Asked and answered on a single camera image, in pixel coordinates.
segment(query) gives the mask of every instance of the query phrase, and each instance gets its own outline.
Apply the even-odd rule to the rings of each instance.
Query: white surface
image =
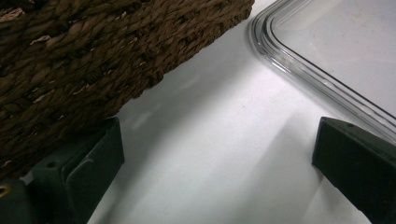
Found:
[[[249,21],[120,111],[125,163],[89,223],[369,223],[311,165],[320,117],[349,118],[259,60]]]

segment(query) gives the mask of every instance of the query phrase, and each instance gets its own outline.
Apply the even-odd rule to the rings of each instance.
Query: clear plastic container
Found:
[[[260,54],[396,143],[396,1],[278,0],[252,23]]]

